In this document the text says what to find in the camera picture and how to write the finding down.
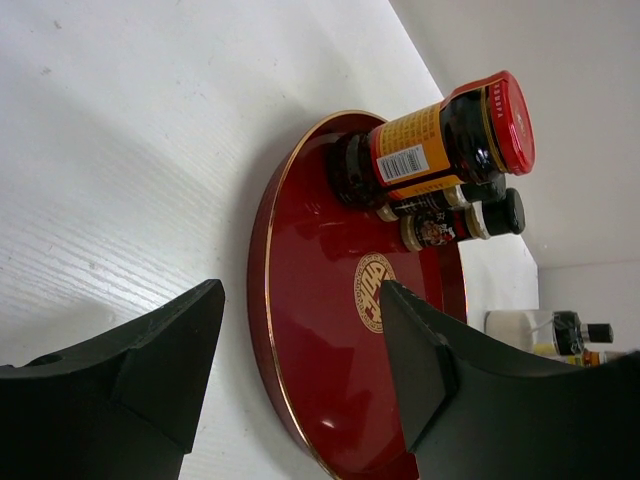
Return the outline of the black-cap white bottle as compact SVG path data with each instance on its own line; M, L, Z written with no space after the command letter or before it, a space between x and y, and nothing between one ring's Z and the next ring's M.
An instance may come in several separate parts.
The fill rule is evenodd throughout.
M493 310L484 333L519 350L545 357L582 354L590 344L612 344L609 323L583 323L574 311Z

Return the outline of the large red-lid sauce jar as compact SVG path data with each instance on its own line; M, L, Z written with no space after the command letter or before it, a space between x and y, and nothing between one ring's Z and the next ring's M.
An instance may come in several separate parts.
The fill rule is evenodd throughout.
M501 174L526 175L535 156L524 93L503 70L456 88L436 104L342 134L327 153L326 171L345 205L378 209Z

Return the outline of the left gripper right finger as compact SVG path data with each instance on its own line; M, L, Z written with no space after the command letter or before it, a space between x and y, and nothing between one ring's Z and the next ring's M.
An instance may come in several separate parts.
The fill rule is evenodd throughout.
M639 355L578 367L526 353L396 281L380 290L402 432L423 479L635 479Z

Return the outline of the small black-cap spice bottle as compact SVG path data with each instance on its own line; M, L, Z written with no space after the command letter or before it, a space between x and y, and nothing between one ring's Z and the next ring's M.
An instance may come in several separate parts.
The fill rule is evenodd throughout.
M443 190L393 201L377 210L384 222L394 222L402 217L420 213L439 213L446 210L460 210L475 202L490 202L504 197L506 178L499 175L483 184L466 183Z

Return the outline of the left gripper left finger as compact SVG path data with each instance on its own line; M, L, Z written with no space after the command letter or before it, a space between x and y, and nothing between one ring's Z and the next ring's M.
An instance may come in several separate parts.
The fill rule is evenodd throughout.
M225 304L206 280L164 306L1 369L5 479L175 479L192 451Z

